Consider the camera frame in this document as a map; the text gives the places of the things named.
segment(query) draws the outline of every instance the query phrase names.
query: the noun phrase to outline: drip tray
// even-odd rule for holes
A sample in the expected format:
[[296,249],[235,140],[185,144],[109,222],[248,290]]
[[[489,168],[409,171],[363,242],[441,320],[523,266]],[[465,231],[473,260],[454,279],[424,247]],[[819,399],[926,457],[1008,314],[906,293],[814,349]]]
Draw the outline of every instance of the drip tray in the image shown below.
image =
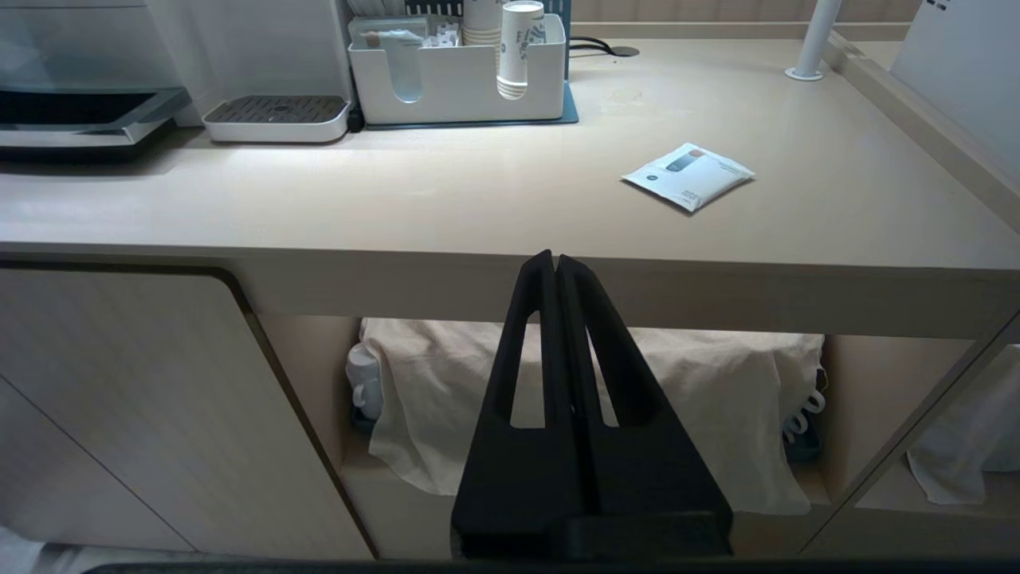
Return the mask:
[[0,149],[130,147],[191,99],[184,89],[151,91],[0,88]]
[[322,143],[344,135],[347,111],[339,96],[247,96],[219,105],[202,122],[216,141]]

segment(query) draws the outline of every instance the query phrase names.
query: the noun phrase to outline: white bottle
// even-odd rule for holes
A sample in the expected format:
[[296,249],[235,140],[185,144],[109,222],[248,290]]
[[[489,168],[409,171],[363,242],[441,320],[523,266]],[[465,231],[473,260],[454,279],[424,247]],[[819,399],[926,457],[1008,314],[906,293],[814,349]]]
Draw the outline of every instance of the white bottle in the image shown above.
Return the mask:
[[347,380],[354,389],[352,401],[367,419],[382,415],[382,383],[379,362],[365,346],[358,344],[347,354]]

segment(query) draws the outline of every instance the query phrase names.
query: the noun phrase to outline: cabinet door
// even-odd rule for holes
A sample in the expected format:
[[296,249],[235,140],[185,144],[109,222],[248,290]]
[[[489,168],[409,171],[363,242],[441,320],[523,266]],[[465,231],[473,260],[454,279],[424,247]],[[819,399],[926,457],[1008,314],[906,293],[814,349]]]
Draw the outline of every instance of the cabinet door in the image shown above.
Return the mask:
[[371,558],[218,278],[0,269],[0,373],[199,551]]
[[3,377],[0,523],[33,540],[195,550]]

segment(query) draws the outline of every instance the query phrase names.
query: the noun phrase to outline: countertop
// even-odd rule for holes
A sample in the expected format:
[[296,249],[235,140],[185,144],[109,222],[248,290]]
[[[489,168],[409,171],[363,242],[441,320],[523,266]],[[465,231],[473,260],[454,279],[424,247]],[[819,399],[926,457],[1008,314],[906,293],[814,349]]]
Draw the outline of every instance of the countertop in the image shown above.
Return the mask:
[[[633,40],[573,54],[580,122],[219,145],[136,165],[0,164],[0,251],[251,250],[1020,269],[1020,236],[793,40]],[[695,214],[620,180],[694,142],[757,171]]]

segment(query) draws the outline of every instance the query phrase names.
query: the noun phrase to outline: white pole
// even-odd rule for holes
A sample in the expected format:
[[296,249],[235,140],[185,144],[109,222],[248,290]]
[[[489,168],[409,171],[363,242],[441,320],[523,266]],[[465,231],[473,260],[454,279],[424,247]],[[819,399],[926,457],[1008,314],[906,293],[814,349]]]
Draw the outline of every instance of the white pole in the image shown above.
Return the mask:
[[786,75],[804,82],[822,79],[818,64],[822,61],[822,50],[828,43],[828,35],[832,31],[832,24],[835,23],[842,2],[843,0],[818,0],[815,13],[811,16],[811,23],[808,24],[808,35],[804,38],[804,47],[801,48],[797,67],[787,69]]

